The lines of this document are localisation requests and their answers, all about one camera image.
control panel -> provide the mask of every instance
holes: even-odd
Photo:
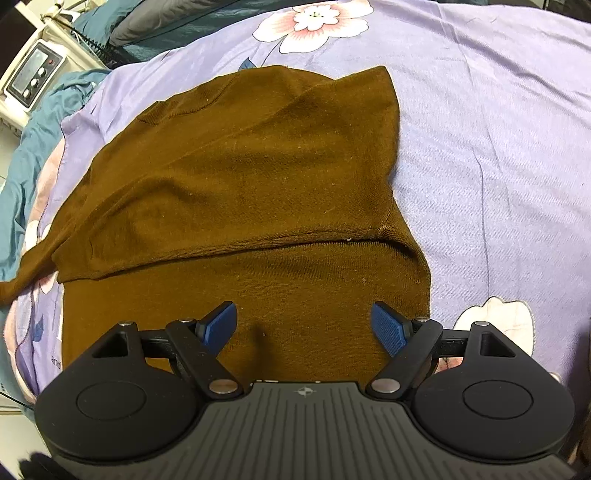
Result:
[[[56,53],[45,41],[37,40],[25,61],[10,78],[4,92],[28,112],[64,62],[64,56]]]

white appliance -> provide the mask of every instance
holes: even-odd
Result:
[[[19,3],[0,20],[0,121],[18,136],[61,74],[106,68],[53,20],[60,11],[41,20]]]

dark gray pillow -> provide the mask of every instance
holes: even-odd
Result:
[[[133,43],[185,17],[206,15],[234,0],[144,0],[113,30],[110,44]]]

metal screw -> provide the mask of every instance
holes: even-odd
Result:
[[[371,388],[378,393],[394,393],[400,390],[400,383],[393,378],[378,378],[371,383]]]
[[[229,378],[220,378],[209,384],[209,390],[219,395],[228,395],[238,390],[238,384]]]
[[[554,378],[559,384],[562,384],[562,377],[556,372],[550,372],[552,378]]]

brown sweater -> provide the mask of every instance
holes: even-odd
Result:
[[[116,322],[157,329],[232,300],[220,360],[243,382],[366,382],[386,360],[372,302],[428,314],[428,267],[388,184],[397,139],[384,67],[218,77],[103,148],[0,301],[57,268],[67,365]]]

